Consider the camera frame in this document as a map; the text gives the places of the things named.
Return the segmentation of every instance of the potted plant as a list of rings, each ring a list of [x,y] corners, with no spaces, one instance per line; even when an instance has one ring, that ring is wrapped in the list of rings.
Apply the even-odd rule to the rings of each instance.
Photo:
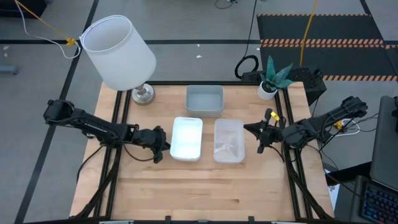
[[[292,80],[286,79],[293,64],[283,68],[278,73],[275,72],[274,61],[271,56],[268,56],[267,73],[261,74],[261,83],[257,94],[263,100],[272,99],[276,91],[281,88],[286,88],[293,83]]]

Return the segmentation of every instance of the wooden table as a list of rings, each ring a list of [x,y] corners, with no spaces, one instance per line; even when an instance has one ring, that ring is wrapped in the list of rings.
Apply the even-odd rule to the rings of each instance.
[[[161,125],[171,140],[174,118],[188,116],[185,110],[186,86],[154,86],[156,99],[149,106],[129,105],[127,123],[141,129]],[[287,116],[283,93],[284,115]],[[294,119],[310,116],[302,83],[289,87]],[[95,116],[111,120],[116,91],[101,87]],[[275,100],[264,101],[257,96],[256,86],[224,86],[224,111],[221,118],[240,119],[245,124],[264,118],[267,108],[276,111]],[[159,164],[137,162],[123,151],[113,204],[112,219],[164,220],[294,220],[285,164],[272,149],[257,154],[258,142],[244,131],[246,158],[240,164],[219,164],[213,159],[215,119],[203,119],[201,159],[182,162],[171,158],[168,151]],[[89,140],[85,158],[98,148],[97,140]],[[127,146],[139,158],[150,158],[148,149]],[[94,157],[80,174],[71,215],[78,213],[90,200],[100,179],[104,151]],[[309,191],[333,216],[320,155],[307,147],[302,160]],[[104,194],[104,214],[108,193]]]

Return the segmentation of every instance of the silver lamp base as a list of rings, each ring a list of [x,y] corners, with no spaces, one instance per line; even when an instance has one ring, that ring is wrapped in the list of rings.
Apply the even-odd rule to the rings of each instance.
[[[155,99],[155,90],[148,84],[142,84],[132,90],[131,96],[137,105],[145,106]]]

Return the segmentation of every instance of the white pot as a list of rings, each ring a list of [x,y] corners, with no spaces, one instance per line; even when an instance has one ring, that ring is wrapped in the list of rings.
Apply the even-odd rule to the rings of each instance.
[[[258,89],[258,91],[257,91],[257,94],[258,94],[259,97],[260,97],[261,99],[263,99],[263,100],[270,100],[270,99],[272,99],[272,98],[275,96],[276,91],[278,91],[278,90],[275,90],[275,91],[273,91],[272,93],[267,93],[265,90],[263,90],[263,89],[261,88],[261,86],[262,86],[262,82],[260,83],[260,86],[259,86],[259,89]]]

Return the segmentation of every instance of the table lamp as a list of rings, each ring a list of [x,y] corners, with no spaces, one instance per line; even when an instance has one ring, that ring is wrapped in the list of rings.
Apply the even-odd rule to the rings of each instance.
[[[155,90],[145,82],[155,71],[156,58],[128,18],[100,19],[84,31],[80,40],[108,87],[133,89],[132,98],[138,105],[154,100]]]

